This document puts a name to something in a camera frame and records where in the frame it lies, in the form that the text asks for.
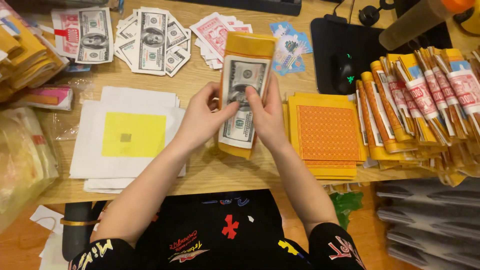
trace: person's left hand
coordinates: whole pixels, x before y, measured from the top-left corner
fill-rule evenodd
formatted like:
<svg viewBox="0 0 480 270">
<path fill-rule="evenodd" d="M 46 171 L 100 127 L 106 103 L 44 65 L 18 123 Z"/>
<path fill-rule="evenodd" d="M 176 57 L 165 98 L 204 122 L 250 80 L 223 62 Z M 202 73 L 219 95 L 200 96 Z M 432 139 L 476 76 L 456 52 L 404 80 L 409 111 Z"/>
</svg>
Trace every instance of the person's left hand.
<svg viewBox="0 0 480 270">
<path fill-rule="evenodd" d="M 190 151 L 194 150 L 213 137 L 223 122 L 235 115 L 240 106 L 237 101 L 212 112 L 218 108 L 218 100 L 213 98 L 218 97 L 219 91 L 220 83 L 209 82 L 190 99 L 174 138 L 176 142 Z"/>
</svg>

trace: plastic bag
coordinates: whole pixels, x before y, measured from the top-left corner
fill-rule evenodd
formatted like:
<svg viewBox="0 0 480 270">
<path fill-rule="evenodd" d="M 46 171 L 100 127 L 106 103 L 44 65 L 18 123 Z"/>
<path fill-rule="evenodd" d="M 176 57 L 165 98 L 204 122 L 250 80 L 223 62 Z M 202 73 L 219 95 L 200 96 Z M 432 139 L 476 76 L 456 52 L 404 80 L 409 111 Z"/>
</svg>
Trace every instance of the plastic bag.
<svg viewBox="0 0 480 270">
<path fill-rule="evenodd" d="M 68 84 L 73 90 L 73 94 L 80 104 L 83 104 L 84 100 L 92 100 L 93 99 L 93 89 L 94 85 L 92 84 L 92 80 L 89 78 L 74 78 L 71 79 Z M 69 141 L 75 140 L 77 138 L 78 133 L 78 122 L 75 124 L 70 124 L 71 121 L 67 120 L 69 114 L 68 113 L 60 113 L 56 112 L 53 117 L 54 122 L 54 138 L 57 141 Z"/>
<path fill-rule="evenodd" d="M 358 210 L 363 207 L 361 200 L 363 198 L 363 192 L 348 192 L 344 194 L 332 193 L 330 199 L 335 207 L 336 217 L 340 226 L 346 231 L 348 223 L 348 216 L 351 211 Z"/>
<path fill-rule="evenodd" d="M 0 112 L 0 232 L 58 176 L 35 113 L 29 108 Z"/>
</svg>

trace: person's right hand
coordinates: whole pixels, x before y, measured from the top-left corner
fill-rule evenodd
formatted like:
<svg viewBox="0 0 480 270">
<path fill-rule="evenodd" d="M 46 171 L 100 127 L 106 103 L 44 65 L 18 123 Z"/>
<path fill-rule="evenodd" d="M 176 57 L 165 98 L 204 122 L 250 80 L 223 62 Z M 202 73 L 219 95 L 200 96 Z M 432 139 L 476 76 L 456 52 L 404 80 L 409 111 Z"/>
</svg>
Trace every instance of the person's right hand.
<svg viewBox="0 0 480 270">
<path fill-rule="evenodd" d="M 265 107 L 257 91 L 251 86 L 245 89 L 248 103 L 253 113 L 255 132 L 270 152 L 288 145 L 283 124 L 282 98 L 278 89 L 278 80 L 271 75 L 267 90 Z"/>
</svg>

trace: mouse pad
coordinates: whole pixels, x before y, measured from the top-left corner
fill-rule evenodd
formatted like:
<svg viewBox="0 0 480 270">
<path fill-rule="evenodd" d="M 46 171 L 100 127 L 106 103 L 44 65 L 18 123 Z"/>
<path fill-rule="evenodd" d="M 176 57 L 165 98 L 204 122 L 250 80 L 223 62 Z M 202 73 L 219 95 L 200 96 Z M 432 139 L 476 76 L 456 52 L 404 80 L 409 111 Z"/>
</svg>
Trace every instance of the mouse pad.
<svg viewBox="0 0 480 270">
<path fill-rule="evenodd" d="M 381 28 L 364 27 L 328 21 L 316 18 L 310 23 L 312 35 L 313 58 L 317 90 L 321 94 L 348 95 L 355 93 L 355 88 L 345 93 L 337 92 L 331 82 L 332 71 L 330 60 L 335 54 L 348 54 L 354 70 L 354 79 L 360 79 L 360 74 L 370 71 L 370 63 L 379 60 L 387 54 L 387 50 L 380 45 L 378 36 Z M 403 45 L 391 53 L 412 53 L 408 45 Z"/>
</svg>

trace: hand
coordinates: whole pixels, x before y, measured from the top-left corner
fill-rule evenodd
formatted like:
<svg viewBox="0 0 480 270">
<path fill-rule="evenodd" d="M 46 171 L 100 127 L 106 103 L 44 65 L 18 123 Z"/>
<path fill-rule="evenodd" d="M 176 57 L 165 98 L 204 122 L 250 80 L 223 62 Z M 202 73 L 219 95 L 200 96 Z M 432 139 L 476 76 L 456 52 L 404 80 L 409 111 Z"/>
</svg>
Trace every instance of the hand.
<svg viewBox="0 0 480 270">
<path fill-rule="evenodd" d="M 278 89 L 278 80 L 271 75 L 267 90 L 265 107 L 257 91 L 251 86 L 245 89 L 248 103 L 253 112 L 255 132 L 270 152 L 288 145 L 283 124 L 282 98 Z"/>
<path fill-rule="evenodd" d="M 220 125 L 237 113 L 240 104 L 232 102 L 222 110 L 212 112 L 218 108 L 220 84 L 209 82 L 196 93 L 188 104 L 187 111 L 181 122 L 174 140 L 188 150 L 194 150 L 207 142 L 218 132 Z"/>
</svg>

